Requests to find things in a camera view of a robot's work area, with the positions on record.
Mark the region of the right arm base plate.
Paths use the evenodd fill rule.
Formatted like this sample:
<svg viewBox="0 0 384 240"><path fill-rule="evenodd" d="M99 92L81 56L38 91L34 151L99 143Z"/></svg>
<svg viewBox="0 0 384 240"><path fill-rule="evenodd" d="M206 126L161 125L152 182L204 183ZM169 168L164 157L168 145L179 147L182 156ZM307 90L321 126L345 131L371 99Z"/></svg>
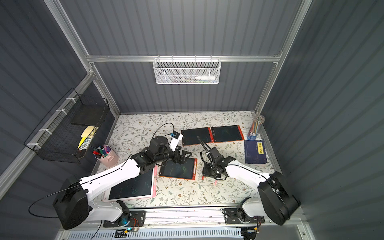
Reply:
<svg viewBox="0 0 384 240"><path fill-rule="evenodd" d="M263 224L265 223L265 218L263 216L248 216L244 210L240 208L224 208L222 209L222 214L225 218L225 223L227 225L236 225L236 224Z"/></svg>

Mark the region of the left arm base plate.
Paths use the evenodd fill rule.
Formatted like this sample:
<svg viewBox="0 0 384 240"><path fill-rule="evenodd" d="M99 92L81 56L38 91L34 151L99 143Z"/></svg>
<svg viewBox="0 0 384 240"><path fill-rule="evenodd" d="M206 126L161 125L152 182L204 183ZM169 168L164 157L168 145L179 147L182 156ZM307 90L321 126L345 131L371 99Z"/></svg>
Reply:
<svg viewBox="0 0 384 240"><path fill-rule="evenodd" d="M142 227L146 219L146 211L130 211L129 213L123 213L114 222L104 221L104 228L134 228Z"/></svg>

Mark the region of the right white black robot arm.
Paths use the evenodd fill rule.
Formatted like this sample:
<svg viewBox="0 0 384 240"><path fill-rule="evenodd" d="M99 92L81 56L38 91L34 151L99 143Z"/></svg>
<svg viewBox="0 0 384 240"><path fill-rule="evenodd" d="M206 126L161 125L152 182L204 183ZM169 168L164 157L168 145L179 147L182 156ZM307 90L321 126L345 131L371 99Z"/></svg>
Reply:
<svg viewBox="0 0 384 240"><path fill-rule="evenodd" d="M259 200L247 197L237 205L236 214L242 223L267 216L282 226L301 205L279 172L268 174L252 169L231 156L225 158L217 148L202 150L200 158L204 163L204 177L217 181L233 178L258 191Z"/></svg>

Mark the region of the red tablet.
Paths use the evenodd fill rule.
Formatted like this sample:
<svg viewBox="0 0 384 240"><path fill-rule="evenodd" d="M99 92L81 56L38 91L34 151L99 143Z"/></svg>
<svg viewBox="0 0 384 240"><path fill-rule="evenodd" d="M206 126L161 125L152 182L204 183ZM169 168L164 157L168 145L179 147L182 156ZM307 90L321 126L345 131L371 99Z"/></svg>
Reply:
<svg viewBox="0 0 384 240"><path fill-rule="evenodd" d="M213 127L211 128L211 131L215 143L236 142L244 140L244 135L239 125Z"/></svg>
<svg viewBox="0 0 384 240"><path fill-rule="evenodd" d="M183 164L168 161L162 164L160 177L191 180L196 179L197 159L188 158Z"/></svg>
<svg viewBox="0 0 384 240"><path fill-rule="evenodd" d="M183 135L182 144L184 147L199 145L199 140L202 140L204 143L214 142L213 134L209 127L182 130L181 134Z"/></svg>

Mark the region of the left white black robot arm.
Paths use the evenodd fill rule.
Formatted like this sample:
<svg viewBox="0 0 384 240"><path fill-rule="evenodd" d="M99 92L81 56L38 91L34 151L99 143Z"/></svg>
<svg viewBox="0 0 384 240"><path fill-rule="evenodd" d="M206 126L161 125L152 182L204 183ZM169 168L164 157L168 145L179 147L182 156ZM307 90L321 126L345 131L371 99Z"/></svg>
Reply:
<svg viewBox="0 0 384 240"><path fill-rule="evenodd" d="M92 221L126 225L130 211L121 200L101 203L95 198L124 181L152 171L157 164L167 161L183 164L192 154L182 150L178 142L176 139L169 142L166 137L157 136L151 139L148 147L115 167L81 179L75 176L66 179L53 201L62 227L70 230Z"/></svg>

